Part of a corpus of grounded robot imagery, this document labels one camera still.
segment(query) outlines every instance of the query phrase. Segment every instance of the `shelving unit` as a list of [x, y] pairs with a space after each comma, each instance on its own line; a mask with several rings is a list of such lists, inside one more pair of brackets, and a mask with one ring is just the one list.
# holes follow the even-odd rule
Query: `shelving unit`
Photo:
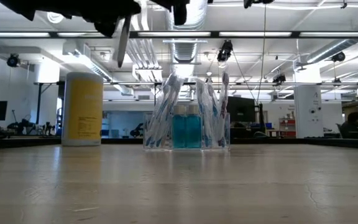
[[296, 138], [296, 123], [295, 119], [280, 118], [280, 136], [284, 138]]

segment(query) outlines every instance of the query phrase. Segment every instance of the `ceiling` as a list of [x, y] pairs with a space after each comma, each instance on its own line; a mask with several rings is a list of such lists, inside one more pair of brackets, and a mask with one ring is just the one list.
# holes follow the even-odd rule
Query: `ceiling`
[[[343, 0], [276, 0], [271, 6], [311, 7], [311, 6], [339, 6]], [[347, 0], [349, 5], [358, 6], [358, 0]], [[148, 2], [148, 22], [151, 30], [166, 30], [167, 24], [165, 11], [161, 7]], [[345, 9], [318, 9], [318, 10], [283, 10], [265, 9], [260, 6], [252, 6], [249, 9], [241, 7], [242, 1], [216, 0], [208, 6], [203, 30], [357, 30], [358, 7]], [[11, 12], [0, 4], [0, 31], [91, 31], [92, 24], [82, 18], [74, 17], [72, 20], [64, 19], [58, 24], [52, 24], [47, 19], [46, 12], [37, 12], [33, 22]], [[219, 80], [222, 69], [218, 67], [215, 59], [216, 52], [222, 46], [223, 39], [206, 39], [208, 43], [200, 44], [197, 56], [199, 65], [195, 66], [194, 76], [206, 77], [206, 72], [212, 72], [213, 81]], [[306, 55], [325, 46], [333, 40], [329, 39], [300, 39], [298, 49], [296, 39], [232, 39], [235, 57], [227, 62], [226, 71], [230, 74], [231, 82], [259, 82], [261, 76], [268, 74], [285, 60], [294, 59], [296, 55]], [[84, 66], [72, 64], [67, 56], [62, 55], [64, 39], [0, 39], [0, 48], [10, 47], [39, 47], [42, 50], [59, 59], [68, 70], [85, 70]], [[111, 54], [114, 52], [113, 45], [117, 38], [113, 39], [82, 39], [81, 44], [87, 44], [92, 50], [92, 58], [97, 60], [106, 70], [112, 72], [116, 80], [122, 82], [134, 82], [132, 61], [129, 57], [124, 60], [122, 68], [118, 68], [116, 62], [101, 57], [101, 53]], [[167, 77], [172, 64], [169, 44], [164, 44], [162, 39], [153, 39], [152, 44], [158, 63], [163, 69], [163, 77]], [[336, 69], [332, 69], [332, 62], [322, 62], [321, 78], [323, 81], [330, 80], [336, 75], [358, 70], [358, 44], [344, 50], [345, 62], [337, 63]], [[283, 65], [289, 67], [291, 62]], [[291, 69], [287, 73], [287, 81], [292, 80]], [[358, 82], [358, 76], [354, 76], [347, 82]]]

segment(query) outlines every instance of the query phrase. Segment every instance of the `clear plastic bottle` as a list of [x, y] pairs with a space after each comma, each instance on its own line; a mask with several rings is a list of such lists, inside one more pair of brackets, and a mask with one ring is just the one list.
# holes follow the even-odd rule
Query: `clear plastic bottle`
[[186, 117], [186, 146], [201, 149], [201, 116], [198, 105], [190, 105]]
[[174, 149], [186, 148], [186, 106], [173, 107], [172, 142]]

